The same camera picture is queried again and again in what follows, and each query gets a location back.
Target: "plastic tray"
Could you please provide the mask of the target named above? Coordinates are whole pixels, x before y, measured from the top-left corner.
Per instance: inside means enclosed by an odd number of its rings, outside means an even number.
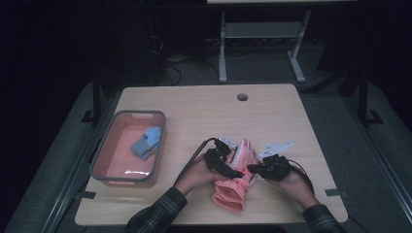
[[[160,111],[116,113],[90,166],[90,174],[106,185],[154,186],[165,138],[165,121],[166,117]],[[159,147],[147,160],[143,160],[133,154],[131,146],[148,127],[155,126],[161,129]]]

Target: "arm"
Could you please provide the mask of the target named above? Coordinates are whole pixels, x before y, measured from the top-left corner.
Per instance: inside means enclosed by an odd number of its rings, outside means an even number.
[[[309,186],[296,172],[290,171],[288,176],[281,182],[266,181],[280,187],[303,209],[303,217],[312,233],[345,232],[339,222],[330,213],[327,206],[320,204]]]
[[[225,177],[209,171],[203,156],[198,157],[182,178],[153,205],[140,211],[127,223],[124,232],[165,232],[188,203],[186,196],[196,187]]]

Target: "person's left hand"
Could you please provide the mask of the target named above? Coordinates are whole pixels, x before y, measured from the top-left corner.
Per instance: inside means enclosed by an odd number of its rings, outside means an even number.
[[[212,181],[224,180],[227,180],[227,178],[207,168],[206,161],[202,154],[193,161],[190,168],[174,186],[186,196],[196,187]]]

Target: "pink cloth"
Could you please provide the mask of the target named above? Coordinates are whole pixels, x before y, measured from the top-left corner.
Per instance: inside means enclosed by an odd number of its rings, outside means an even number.
[[[226,164],[244,175],[242,178],[229,181],[216,181],[216,192],[212,196],[213,202],[224,209],[241,212],[245,206],[246,194],[254,180],[254,175],[249,172],[247,166],[256,163],[258,159],[251,142],[243,139],[237,152],[229,156]]]

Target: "table top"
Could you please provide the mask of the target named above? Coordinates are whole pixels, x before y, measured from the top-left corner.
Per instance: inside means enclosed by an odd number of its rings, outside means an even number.
[[[237,95],[248,95],[239,101]],[[310,177],[317,198],[338,221],[347,219],[340,196],[327,196],[336,185],[326,165],[310,121],[291,84],[196,85],[130,87],[123,91],[116,111],[159,110],[166,115],[166,138],[157,183],[152,188],[112,187],[90,178],[76,214],[80,225],[127,224],[151,206],[176,180],[200,144],[212,137],[233,143],[251,140],[257,153],[265,144],[293,142],[280,155],[298,162]],[[189,203],[173,224],[248,224],[302,222],[302,210],[278,188],[259,178],[247,194],[242,213],[212,201],[213,184],[188,195]]]

